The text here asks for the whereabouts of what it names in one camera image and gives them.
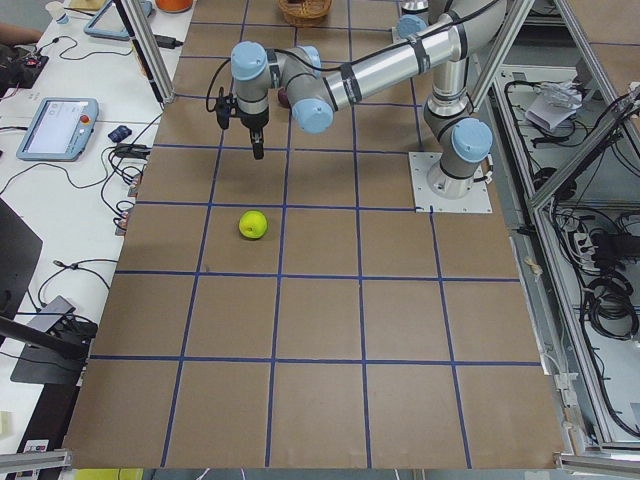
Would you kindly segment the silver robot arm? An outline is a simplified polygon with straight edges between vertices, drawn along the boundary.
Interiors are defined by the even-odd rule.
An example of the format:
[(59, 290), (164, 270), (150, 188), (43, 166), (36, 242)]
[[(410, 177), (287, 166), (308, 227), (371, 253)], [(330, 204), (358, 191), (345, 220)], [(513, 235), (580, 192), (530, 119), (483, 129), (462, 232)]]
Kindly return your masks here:
[(409, 1), (401, 4), (401, 15), (396, 24), (396, 33), (400, 39), (407, 39), (438, 24), (439, 18), (451, 4), (447, 0)]
[(215, 100), (218, 124), (226, 129), (230, 119), (239, 119), (260, 159), (270, 90), (283, 89), (299, 128), (319, 134), (332, 125), (335, 112), (431, 72), (424, 118), (442, 148), (432, 170), (450, 183), (470, 182), (490, 152), (493, 134), (469, 112), (466, 61), (495, 36), (506, 8), (504, 1), (444, 1), (425, 29), (329, 69), (322, 68), (313, 47), (271, 49), (243, 41), (230, 56), (234, 89)]

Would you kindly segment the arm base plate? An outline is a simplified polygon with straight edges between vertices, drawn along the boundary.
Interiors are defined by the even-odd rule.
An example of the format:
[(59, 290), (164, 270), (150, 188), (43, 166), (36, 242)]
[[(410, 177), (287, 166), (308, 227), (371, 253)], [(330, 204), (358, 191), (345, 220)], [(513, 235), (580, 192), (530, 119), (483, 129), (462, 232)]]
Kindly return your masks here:
[(491, 155), (477, 164), (474, 175), (467, 179), (448, 177), (441, 169), (440, 152), (408, 154), (414, 198), (414, 210), (423, 213), (491, 214), (488, 185), (491, 183)]

